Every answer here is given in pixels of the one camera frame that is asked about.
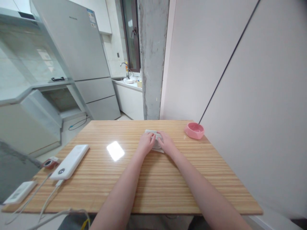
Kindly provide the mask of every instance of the small white box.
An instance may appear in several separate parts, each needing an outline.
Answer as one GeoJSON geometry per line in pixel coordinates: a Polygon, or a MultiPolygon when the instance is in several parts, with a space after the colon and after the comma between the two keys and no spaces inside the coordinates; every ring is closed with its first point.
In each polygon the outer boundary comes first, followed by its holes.
{"type": "Polygon", "coordinates": [[[31,192],[37,181],[23,182],[3,204],[21,203],[23,199],[31,192]]]}

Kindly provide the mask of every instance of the pet bowl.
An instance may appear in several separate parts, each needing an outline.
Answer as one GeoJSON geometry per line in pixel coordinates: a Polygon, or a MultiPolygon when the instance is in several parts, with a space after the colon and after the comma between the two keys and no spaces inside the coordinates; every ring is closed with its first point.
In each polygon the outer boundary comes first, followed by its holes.
{"type": "Polygon", "coordinates": [[[204,127],[196,122],[190,122],[185,127],[185,133],[194,139],[200,140],[205,133],[204,127]]]}

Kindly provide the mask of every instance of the forearm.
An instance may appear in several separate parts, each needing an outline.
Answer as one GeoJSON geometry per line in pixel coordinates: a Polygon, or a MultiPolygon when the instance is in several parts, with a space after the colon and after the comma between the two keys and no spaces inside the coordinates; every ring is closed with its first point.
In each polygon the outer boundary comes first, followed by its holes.
{"type": "Polygon", "coordinates": [[[241,215],[214,186],[176,150],[172,159],[188,184],[204,218],[214,230],[251,229],[241,215]]]}
{"type": "Polygon", "coordinates": [[[145,156],[135,153],[98,212],[91,230],[125,229],[145,156]]]}

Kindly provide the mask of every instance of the white cloth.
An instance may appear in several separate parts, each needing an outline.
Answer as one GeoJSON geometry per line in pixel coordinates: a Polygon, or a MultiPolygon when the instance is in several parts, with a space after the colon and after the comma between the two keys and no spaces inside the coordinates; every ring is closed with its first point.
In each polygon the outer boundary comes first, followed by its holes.
{"type": "Polygon", "coordinates": [[[164,153],[163,149],[161,148],[161,145],[158,142],[158,138],[160,138],[162,140],[161,135],[159,133],[157,133],[156,130],[151,130],[151,129],[146,129],[145,133],[154,133],[156,135],[156,140],[154,142],[152,150],[164,153]]]}

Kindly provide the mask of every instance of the hand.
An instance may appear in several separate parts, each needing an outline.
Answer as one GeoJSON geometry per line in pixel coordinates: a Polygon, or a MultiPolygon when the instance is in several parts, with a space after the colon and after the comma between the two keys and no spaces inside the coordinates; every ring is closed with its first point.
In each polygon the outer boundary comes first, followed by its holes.
{"type": "Polygon", "coordinates": [[[164,131],[158,131],[157,133],[159,133],[163,139],[163,141],[161,140],[161,138],[158,138],[158,142],[161,145],[161,148],[164,150],[164,152],[169,155],[171,158],[173,157],[173,155],[179,151],[174,142],[173,139],[164,131]]]}
{"type": "Polygon", "coordinates": [[[144,154],[146,156],[153,148],[155,140],[156,135],[154,135],[153,133],[143,133],[138,143],[138,148],[136,152],[144,154]]]}

